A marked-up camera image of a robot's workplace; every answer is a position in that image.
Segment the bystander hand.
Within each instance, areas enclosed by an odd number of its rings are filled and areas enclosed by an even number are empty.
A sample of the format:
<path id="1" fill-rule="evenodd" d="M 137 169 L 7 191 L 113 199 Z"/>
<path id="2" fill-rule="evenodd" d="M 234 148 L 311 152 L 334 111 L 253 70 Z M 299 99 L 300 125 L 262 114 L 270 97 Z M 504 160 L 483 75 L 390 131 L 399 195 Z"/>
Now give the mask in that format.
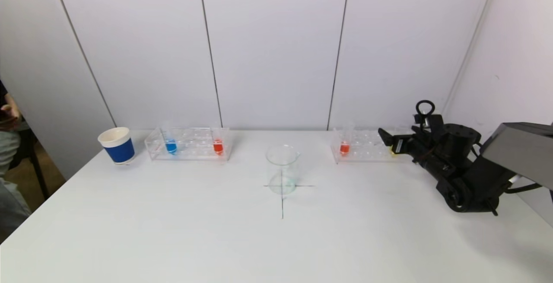
<path id="1" fill-rule="evenodd" d="M 12 98 L 11 94 L 7 93 L 4 96 L 5 103 L 1 106 L 1 110 L 5 112 L 10 119 L 14 120 L 20 120 L 21 119 L 21 113 L 19 110 L 18 105 L 16 104 L 14 98 Z"/>

